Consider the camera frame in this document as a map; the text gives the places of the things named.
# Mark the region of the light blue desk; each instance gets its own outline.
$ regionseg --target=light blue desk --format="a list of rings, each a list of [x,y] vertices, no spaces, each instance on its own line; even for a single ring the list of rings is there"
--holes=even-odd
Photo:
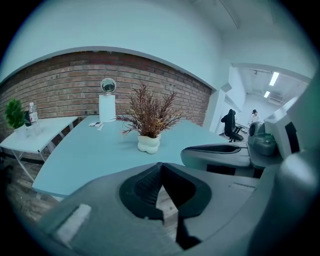
[[[122,121],[105,123],[101,131],[89,126],[98,121],[98,115],[88,116],[60,142],[41,168],[33,189],[65,197],[93,179],[135,166],[156,162],[183,165],[180,153],[186,147],[228,142],[183,120],[162,133],[157,153],[148,154],[137,148],[138,132],[121,134]]]

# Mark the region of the white cylinder lamp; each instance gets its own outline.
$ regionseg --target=white cylinder lamp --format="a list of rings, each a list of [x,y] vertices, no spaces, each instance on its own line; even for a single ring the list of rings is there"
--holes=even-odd
[[[101,89],[107,93],[99,95],[99,118],[102,123],[110,123],[116,120],[116,82],[111,78],[105,78],[100,84]]]

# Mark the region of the fluorescent light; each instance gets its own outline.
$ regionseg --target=fluorescent light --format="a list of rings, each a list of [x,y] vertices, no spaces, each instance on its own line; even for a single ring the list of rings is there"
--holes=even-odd
[[[275,85],[278,76],[279,76],[279,73],[273,72],[273,76],[272,76],[271,81],[269,83],[270,86],[274,86]]]
[[[269,94],[270,94],[270,91],[266,91],[265,95],[263,97],[267,98],[269,96]]]

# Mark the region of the brick wall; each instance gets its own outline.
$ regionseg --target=brick wall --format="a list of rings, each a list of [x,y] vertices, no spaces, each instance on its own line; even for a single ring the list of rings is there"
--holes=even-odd
[[[178,92],[173,107],[186,119],[202,125],[211,89],[159,62],[135,55],[105,51],[82,51],[59,55],[30,65],[0,86],[0,141],[13,131],[8,128],[5,109],[11,98],[30,102],[38,117],[54,118],[99,114],[100,82],[116,81],[116,113],[129,108],[128,95],[144,81],[157,94]]]

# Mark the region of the water bottle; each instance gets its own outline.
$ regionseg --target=water bottle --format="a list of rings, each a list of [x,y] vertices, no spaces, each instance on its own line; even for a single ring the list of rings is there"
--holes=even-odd
[[[29,117],[31,122],[31,129],[35,135],[39,135],[41,133],[41,128],[38,123],[38,113],[36,106],[33,102],[29,103]]]

